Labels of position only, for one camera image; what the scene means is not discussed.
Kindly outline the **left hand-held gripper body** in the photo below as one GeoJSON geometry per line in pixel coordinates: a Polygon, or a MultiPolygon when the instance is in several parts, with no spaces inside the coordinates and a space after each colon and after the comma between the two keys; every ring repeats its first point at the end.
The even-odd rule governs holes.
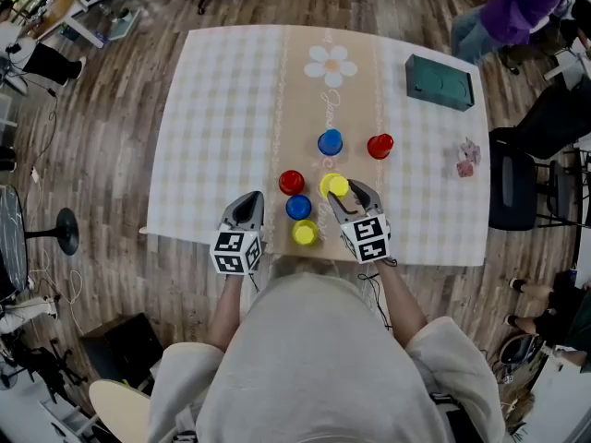
{"type": "Polygon", "coordinates": [[[239,230],[223,222],[213,236],[210,257],[217,273],[248,275],[256,271],[264,252],[260,231],[239,230]]]}

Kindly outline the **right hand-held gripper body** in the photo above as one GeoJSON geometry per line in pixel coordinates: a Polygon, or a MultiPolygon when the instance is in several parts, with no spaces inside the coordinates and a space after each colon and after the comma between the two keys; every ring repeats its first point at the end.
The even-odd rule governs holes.
{"type": "Polygon", "coordinates": [[[345,247],[359,264],[388,258],[390,225],[383,213],[340,225],[345,247]]]}

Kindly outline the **yellow paper cup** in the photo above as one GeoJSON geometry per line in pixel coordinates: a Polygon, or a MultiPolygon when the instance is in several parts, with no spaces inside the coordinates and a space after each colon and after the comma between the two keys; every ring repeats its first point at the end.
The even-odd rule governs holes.
{"type": "Polygon", "coordinates": [[[305,219],[297,221],[292,228],[292,237],[298,245],[314,245],[318,239],[318,227],[315,222],[305,219]]]}
{"type": "Polygon", "coordinates": [[[333,193],[339,199],[343,199],[350,190],[348,180],[340,174],[326,174],[320,180],[320,194],[327,199],[333,193]]]}

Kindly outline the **blue paper cup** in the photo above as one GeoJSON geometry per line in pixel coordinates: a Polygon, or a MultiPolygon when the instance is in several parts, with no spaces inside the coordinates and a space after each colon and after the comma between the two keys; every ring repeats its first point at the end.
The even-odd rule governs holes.
{"type": "Polygon", "coordinates": [[[319,136],[317,145],[323,155],[335,156],[343,149],[342,134],[335,128],[327,129],[319,136]]]}
{"type": "Polygon", "coordinates": [[[302,221],[309,217],[312,211],[312,204],[304,195],[294,195],[285,203],[286,214],[295,221],[302,221]]]}

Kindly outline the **red paper cup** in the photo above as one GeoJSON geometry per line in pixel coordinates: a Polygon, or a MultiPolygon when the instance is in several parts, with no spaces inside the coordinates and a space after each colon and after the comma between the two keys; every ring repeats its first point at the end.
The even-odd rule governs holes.
{"type": "Polygon", "coordinates": [[[393,146],[393,137],[387,133],[382,133],[368,140],[367,151],[372,158],[383,160],[389,156],[393,146]]]}
{"type": "Polygon", "coordinates": [[[304,191],[305,178],[297,170],[287,170],[279,176],[278,186],[285,195],[296,196],[304,191]]]}

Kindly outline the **person's left forearm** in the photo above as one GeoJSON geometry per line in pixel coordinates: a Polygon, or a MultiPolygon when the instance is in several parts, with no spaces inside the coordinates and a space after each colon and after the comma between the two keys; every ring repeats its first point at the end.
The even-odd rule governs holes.
{"type": "Polygon", "coordinates": [[[240,300],[244,277],[226,277],[209,327],[207,343],[225,352],[240,325],[240,300]]]}

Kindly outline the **person's right forearm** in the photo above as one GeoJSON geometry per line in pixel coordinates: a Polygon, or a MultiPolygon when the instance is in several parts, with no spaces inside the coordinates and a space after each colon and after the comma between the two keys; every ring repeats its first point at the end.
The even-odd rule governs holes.
{"type": "Polygon", "coordinates": [[[427,318],[396,267],[386,261],[375,263],[382,283],[393,337],[405,348],[428,324],[427,318]]]}

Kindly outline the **checked flower tablecloth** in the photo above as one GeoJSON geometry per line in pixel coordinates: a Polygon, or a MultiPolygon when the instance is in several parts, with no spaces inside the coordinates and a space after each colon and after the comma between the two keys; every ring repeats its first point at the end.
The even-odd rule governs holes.
{"type": "Polygon", "coordinates": [[[404,264],[478,267],[489,211],[486,104],[476,66],[447,54],[350,30],[252,25],[187,35],[163,112],[151,175],[147,230],[208,244],[223,210],[264,195],[263,237],[271,253],[349,261],[351,253],[320,180],[338,173],[381,198],[391,254],[404,264]],[[475,104],[465,112],[410,98],[405,62],[418,55],[467,72],[475,104]],[[325,156],[318,138],[339,130],[343,149],[325,156]],[[367,143],[387,133],[383,160],[367,143]],[[465,138],[481,148],[473,177],[443,173],[443,150],[465,138]],[[291,196],[279,176],[297,170],[318,227],[314,245],[292,237],[291,196]]]}

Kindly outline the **person's white shirt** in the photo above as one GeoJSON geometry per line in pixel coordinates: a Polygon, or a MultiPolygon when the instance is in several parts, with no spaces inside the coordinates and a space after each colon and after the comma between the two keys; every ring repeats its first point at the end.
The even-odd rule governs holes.
{"type": "Polygon", "coordinates": [[[163,353],[148,443],[502,443],[496,379],[449,317],[401,344],[356,287],[273,281],[228,345],[163,353]]]}

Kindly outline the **dark green box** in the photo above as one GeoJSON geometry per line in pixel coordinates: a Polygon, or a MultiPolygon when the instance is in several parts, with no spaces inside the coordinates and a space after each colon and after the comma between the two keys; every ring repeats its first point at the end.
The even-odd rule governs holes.
{"type": "Polygon", "coordinates": [[[460,112],[475,104],[472,79],[467,72],[415,54],[404,67],[408,97],[460,112]]]}

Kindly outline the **black floor box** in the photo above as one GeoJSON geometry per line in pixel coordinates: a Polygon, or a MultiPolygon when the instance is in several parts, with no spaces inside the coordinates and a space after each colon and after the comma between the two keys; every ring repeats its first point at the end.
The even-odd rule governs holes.
{"type": "Polygon", "coordinates": [[[151,368],[163,356],[163,347],[143,313],[118,316],[79,339],[100,378],[135,389],[150,378],[151,368]]]}

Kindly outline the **black round stand base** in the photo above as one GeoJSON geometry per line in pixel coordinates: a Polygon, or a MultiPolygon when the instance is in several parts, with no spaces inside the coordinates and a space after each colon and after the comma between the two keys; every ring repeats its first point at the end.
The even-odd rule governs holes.
{"type": "Polygon", "coordinates": [[[73,210],[62,208],[57,214],[55,226],[49,230],[25,232],[26,240],[32,238],[53,237],[60,249],[67,255],[73,256],[79,245],[78,221],[73,210]]]}

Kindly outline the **black folding chair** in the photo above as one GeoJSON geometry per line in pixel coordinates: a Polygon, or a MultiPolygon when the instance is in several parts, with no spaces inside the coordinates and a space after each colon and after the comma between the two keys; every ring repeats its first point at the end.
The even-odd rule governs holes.
{"type": "Polygon", "coordinates": [[[576,226],[591,230],[591,150],[574,148],[567,154],[575,156],[574,165],[564,167],[558,161],[535,163],[536,170],[547,170],[549,179],[537,184],[537,192],[546,198],[549,215],[538,228],[576,226]]]}

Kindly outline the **grey backpack rig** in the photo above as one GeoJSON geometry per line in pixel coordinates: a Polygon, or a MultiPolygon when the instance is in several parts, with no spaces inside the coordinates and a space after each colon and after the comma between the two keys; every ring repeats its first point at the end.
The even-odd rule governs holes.
{"type": "Polygon", "coordinates": [[[499,351],[499,361],[507,376],[523,365],[529,365],[544,345],[539,335],[519,334],[510,337],[499,351]]]}

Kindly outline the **round wooden stool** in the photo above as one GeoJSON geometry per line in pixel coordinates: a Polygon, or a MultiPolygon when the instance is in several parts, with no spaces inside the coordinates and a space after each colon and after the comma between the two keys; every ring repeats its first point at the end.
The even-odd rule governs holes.
{"type": "Polygon", "coordinates": [[[91,405],[121,443],[147,443],[150,398],[126,384],[99,379],[90,384],[91,405]]]}

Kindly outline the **green floor tray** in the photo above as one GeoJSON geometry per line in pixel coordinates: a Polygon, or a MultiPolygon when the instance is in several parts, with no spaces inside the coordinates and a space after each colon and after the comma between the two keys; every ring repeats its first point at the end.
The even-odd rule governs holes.
{"type": "Polygon", "coordinates": [[[125,38],[131,31],[134,23],[139,16],[138,10],[124,8],[113,21],[112,28],[108,35],[108,40],[114,42],[125,38]]]}

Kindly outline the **dark marble round table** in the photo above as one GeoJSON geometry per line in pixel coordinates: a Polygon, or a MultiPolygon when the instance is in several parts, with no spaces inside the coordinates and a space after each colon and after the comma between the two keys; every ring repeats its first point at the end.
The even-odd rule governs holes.
{"type": "Polygon", "coordinates": [[[0,302],[28,287],[29,259],[22,207],[13,186],[0,186],[0,302]]]}

